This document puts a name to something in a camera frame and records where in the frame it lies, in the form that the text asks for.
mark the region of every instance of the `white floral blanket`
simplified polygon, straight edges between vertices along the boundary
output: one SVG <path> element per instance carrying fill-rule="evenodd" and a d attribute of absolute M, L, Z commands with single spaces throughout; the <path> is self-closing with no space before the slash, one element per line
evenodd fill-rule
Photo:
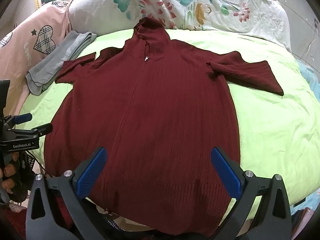
<path fill-rule="evenodd" d="M 69 8 L 73 30 L 99 36 L 132 29 L 144 16 L 166 28 L 230 31 L 291 51 L 288 17 L 276 0 L 74 0 Z"/>

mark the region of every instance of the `pink blanket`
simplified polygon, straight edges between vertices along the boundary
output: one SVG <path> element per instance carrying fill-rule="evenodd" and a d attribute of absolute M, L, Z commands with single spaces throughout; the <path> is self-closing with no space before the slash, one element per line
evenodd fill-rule
<path fill-rule="evenodd" d="M 25 76 L 71 31 L 68 8 L 73 0 L 42 6 L 0 41 L 0 79 L 10 79 L 4 114 L 19 114 L 29 95 Z"/>

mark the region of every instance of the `black cable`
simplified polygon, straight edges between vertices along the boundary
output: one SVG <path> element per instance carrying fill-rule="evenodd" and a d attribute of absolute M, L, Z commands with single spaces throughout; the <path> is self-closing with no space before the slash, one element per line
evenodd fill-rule
<path fill-rule="evenodd" d="M 42 166 L 42 164 L 37 160 L 37 158 L 31 153 L 29 152 L 28 150 L 26 151 L 28 154 L 30 154 L 34 159 L 35 161 L 39 164 L 40 168 L 44 170 L 45 174 L 48 174 L 47 171 L 45 170 L 45 168 Z"/>

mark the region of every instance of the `pink flower print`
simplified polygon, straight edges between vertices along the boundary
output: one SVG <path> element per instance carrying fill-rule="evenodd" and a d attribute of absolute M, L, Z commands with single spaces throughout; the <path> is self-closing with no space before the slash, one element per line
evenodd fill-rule
<path fill-rule="evenodd" d="M 239 12 L 233 13 L 233 16 L 238 16 L 240 22 L 243 22 L 243 21 L 246 22 L 247 19 L 249 19 L 249 14 L 250 14 L 249 7 L 245 2 L 243 2 L 240 6 Z"/>
<path fill-rule="evenodd" d="M 143 17 L 150 17 L 158 20 L 163 26 L 173 29 L 176 25 L 170 19 L 176 18 L 176 15 L 171 11 L 172 5 L 170 2 L 162 0 L 140 0 L 142 7 L 141 13 Z"/>

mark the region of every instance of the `sweater sleeve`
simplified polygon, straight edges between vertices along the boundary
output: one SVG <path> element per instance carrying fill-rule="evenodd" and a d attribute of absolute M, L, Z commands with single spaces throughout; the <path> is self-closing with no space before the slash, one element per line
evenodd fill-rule
<path fill-rule="evenodd" d="M 89 75 L 121 51 L 122 49 L 110 47 L 103 49 L 97 59 L 95 59 L 96 53 L 94 52 L 75 60 L 65 61 L 55 82 L 73 84 L 79 77 Z"/>
<path fill-rule="evenodd" d="M 214 55 L 214 60 L 207 62 L 207 65 L 211 67 L 214 75 L 222 74 L 227 81 L 284 95 L 267 61 L 247 63 L 239 52 L 233 51 L 224 55 Z"/>

